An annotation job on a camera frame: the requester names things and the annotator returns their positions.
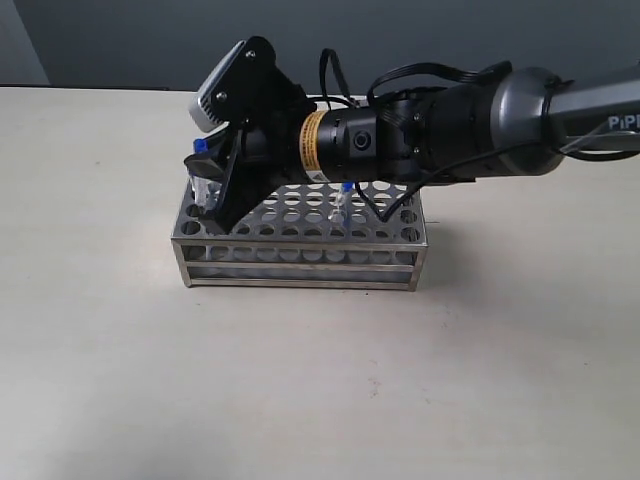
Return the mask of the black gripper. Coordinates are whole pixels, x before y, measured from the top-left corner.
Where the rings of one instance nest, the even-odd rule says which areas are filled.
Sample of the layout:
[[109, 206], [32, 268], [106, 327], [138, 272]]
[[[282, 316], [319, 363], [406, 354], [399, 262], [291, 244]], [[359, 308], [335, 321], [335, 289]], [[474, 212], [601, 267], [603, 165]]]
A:
[[270, 194], [290, 184], [387, 181], [413, 184], [420, 160], [408, 137], [370, 107], [320, 110], [310, 99], [252, 107], [231, 122], [231, 140], [188, 155], [188, 173], [220, 184], [200, 222], [229, 234]]

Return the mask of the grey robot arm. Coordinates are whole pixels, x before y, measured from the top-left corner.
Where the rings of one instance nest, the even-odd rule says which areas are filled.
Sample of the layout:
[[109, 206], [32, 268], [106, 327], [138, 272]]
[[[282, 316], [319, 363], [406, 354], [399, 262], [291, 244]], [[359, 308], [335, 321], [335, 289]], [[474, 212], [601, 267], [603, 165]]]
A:
[[564, 158], [639, 152], [639, 70], [564, 80], [497, 66], [485, 83], [370, 95], [363, 106], [269, 105], [198, 142], [185, 161], [219, 194], [201, 221], [227, 233], [280, 187], [384, 181], [409, 193], [480, 178], [540, 176]]

